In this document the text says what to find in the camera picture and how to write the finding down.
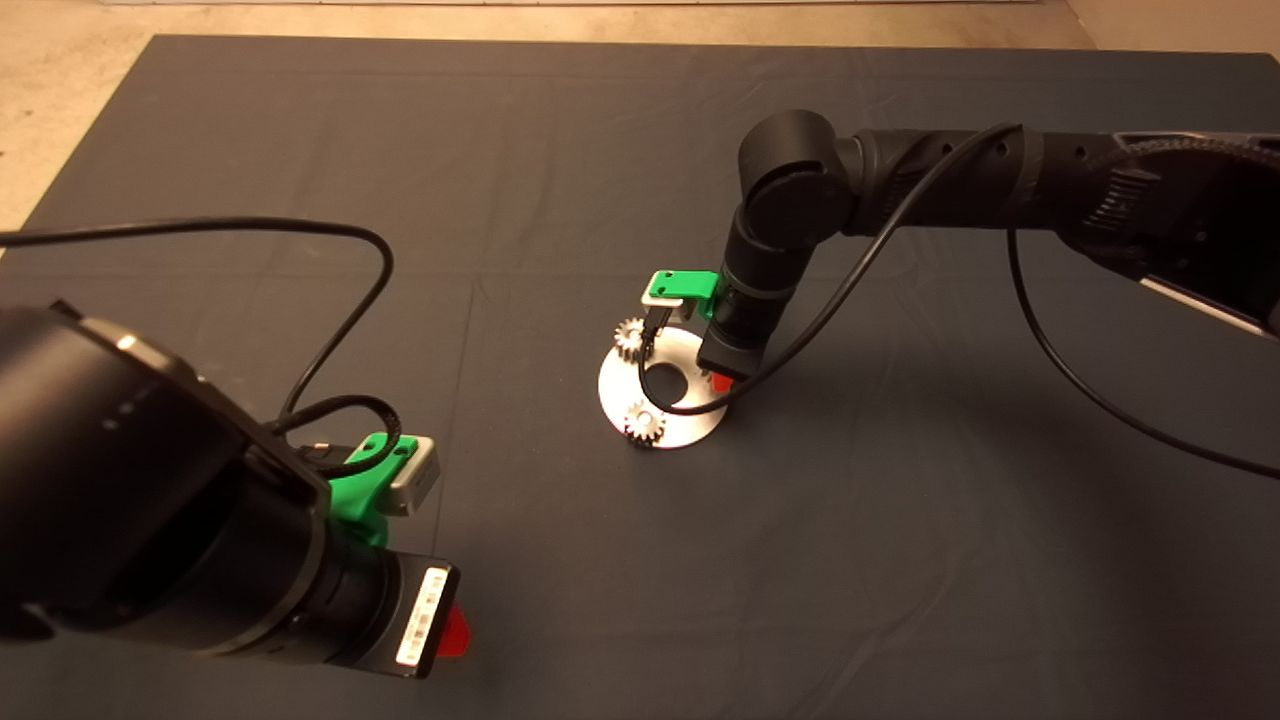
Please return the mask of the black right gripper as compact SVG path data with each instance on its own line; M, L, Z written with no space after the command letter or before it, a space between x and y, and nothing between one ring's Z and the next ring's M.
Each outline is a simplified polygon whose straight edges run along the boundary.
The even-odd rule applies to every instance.
M708 370L708 384L716 395L727 395L733 379L749 379L763 368L771 341L771 323L749 318L745 322L712 319L698 350L698 365Z

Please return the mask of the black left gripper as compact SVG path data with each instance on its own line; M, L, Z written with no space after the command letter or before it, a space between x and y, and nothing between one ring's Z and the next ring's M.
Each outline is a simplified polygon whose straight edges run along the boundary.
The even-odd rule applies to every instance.
M413 680L438 659L462 659L471 629L454 603L462 573L444 559L381 552L385 585L367 628L346 650L346 667Z

